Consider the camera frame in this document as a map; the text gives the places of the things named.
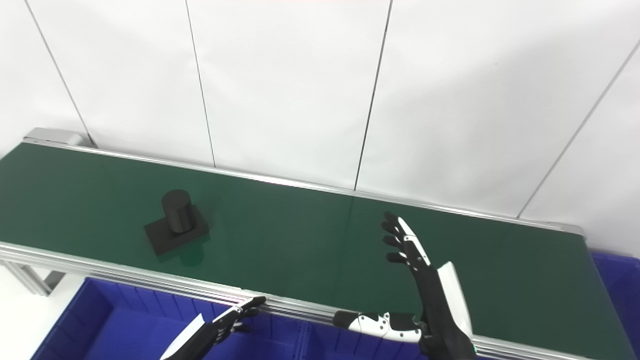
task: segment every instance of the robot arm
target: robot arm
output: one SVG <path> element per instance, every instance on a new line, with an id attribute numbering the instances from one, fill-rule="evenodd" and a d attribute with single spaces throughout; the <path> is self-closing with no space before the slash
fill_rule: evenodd
<path id="1" fill-rule="evenodd" d="M 387 254 L 392 263 L 406 265 L 415 279 L 422 316 L 411 314 L 360 314 L 338 311 L 333 324 L 381 338 L 418 343 L 420 351 L 432 360 L 474 360 L 472 329 L 467 303 L 451 262 L 439 269 L 431 266 L 422 244 L 407 223 L 385 213 L 382 228 L 389 233 L 382 240 L 399 252 Z"/>
<path id="2" fill-rule="evenodd" d="M 250 332 L 251 328 L 241 322 L 243 318 L 258 314 L 258 306 L 265 297 L 254 297 L 228 308 L 212 322 L 205 323 L 202 314 L 171 342 L 160 360 L 202 360 L 211 348 L 236 331 Z"/>

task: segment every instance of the white wall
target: white wall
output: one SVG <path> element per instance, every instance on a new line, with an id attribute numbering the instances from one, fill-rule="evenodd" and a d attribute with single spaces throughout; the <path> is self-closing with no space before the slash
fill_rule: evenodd
<path id="1" fill-rule="evenodd" d="M 640 39 L 639 0 L 394 0 L 368 128 L 388 0 L 29 4 L 101 148 L 353 188 L 367 129 L 359 190 L 640 256 L 640 55 L 523 209 Z M 0 17 L 0 156 L 82 131 L 26 5 Z"/>
<path id="2" fill-rule="evenodd" d="M 84 127 L 27 6 L 0 3 L 0 158 L 34 127 Z"/>
<path id="3" fill-rule="evenodd" d="M 184 2 L 29 3 L 100 148 L 213 165 Z"/>
<path id="4" fill-rule="evenodd" d="M 522 216 L 582 226 L 589 246 L 640 257 L 640 55 L 629 61 Z"/>
<path id="5" fill-rule="evenodd" d="M 216 164 L 352 188 L 388 0 L 190 0 Z"/>
<path id="6" fill-rule="evenodd" d="M 358 189 L 517 216 L 638 19 L 636 0 L 395 0 Z"/>

